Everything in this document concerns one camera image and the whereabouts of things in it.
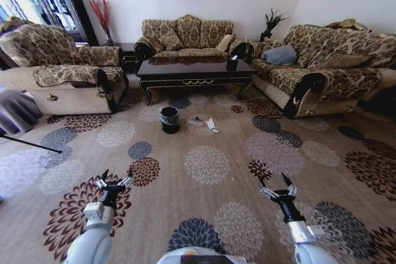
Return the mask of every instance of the green plant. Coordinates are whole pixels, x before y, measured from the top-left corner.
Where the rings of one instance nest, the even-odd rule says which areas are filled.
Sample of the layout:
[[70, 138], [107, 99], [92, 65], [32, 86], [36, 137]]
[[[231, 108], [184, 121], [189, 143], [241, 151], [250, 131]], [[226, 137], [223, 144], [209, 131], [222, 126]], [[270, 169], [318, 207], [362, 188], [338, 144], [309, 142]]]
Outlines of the green plant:
[[279, 13], [278, 11], [273, 11], [271, 8], [271, 14], [265, 14], [265, 24], [267, 28], [264, 31], [264, 37], [271, 37], [271, 31], [283, 20], [287, 18], [283, 18], [283, 13]]

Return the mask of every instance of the blue pillow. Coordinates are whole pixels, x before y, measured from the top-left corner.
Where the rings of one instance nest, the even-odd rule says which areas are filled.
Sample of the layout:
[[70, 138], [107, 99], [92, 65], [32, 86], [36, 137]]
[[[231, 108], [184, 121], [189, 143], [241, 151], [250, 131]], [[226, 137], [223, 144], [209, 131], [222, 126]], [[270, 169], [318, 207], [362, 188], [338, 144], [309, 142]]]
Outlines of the blue pillow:
[[293, 64], [297, 61], [297, 53], [291, 45], [279, 46], [265, 51], [263, 59], [270, 64]]

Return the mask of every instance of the sofa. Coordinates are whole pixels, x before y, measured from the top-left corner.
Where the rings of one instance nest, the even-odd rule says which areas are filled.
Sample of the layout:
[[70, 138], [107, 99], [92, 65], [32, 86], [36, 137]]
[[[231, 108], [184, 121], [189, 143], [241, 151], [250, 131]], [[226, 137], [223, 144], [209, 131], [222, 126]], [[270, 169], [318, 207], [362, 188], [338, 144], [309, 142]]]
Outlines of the sofa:
[[234, 33], [227, 20], [201, 20], [185, 15], [177, 20], [144, 20], [143, 36], [135, 43], [138, 61], [155, 57], [227, 56], [243, 57], [247, 42], [232, 40], [226, 51], [216, 49], [225, 35]]
[[2, 34], [0, 48], [13, 62], [0, 71], [0, 84], [28, 91], [43, 114], [118, 111], [128, 86], [119, 48], [76, 47], [62, 27], [34, 23]]
[[[269, 64], [263, 53], [292, 45], [298, 60]], [[348, 113], [396, 84], [396, 36], [352, 29], [296, 25], [283, 41], [251, 42], [247, 61], [257, 70], [253, 84], [287, 117]]]

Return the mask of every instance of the black coffee table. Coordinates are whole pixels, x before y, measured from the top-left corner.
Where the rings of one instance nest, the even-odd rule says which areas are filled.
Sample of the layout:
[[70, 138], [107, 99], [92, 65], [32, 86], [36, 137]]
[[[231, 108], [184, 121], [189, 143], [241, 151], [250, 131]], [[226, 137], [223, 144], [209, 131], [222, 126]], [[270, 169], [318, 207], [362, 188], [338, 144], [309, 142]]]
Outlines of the black coffee table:
[[238, 94], [241, 99], [252, 84], [256, 70], [243, 60], [233, 61], [227, 57], [153, 57], [143, 61], [137, 76], [146, 95], [147, 105], [153, 104], [150, 88], [196, 87], [208, 85], [242, 85]]

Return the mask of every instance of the patterned rug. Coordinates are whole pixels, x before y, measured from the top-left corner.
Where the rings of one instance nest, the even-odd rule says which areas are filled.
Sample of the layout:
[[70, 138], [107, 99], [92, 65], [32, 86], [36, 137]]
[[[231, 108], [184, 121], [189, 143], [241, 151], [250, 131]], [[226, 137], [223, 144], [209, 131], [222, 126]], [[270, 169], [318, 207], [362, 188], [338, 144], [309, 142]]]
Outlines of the patterned rug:
[[[132, 167], [119, 196], [109, 263], [155, 263], [189, 245], [255, 263], [294, 263], [279, 207], [258, 177], [298, 186], [296, 205], [327, 232], [319, 244], [340, 263], [396, 262], [396, 125], [373, 114], [290, 120], [250, 88], [159, 89], [146, 106], [138, 88], [117, 114], [44, 117], [21, 139], [62, 154], [0, 144], [2, 263], [61, 263], [82, 232], [95, 179]], [[161, 131], [158, 112], [179, 109], [181, 129]], [[219, 133], [194, 122], [212, 117]]]

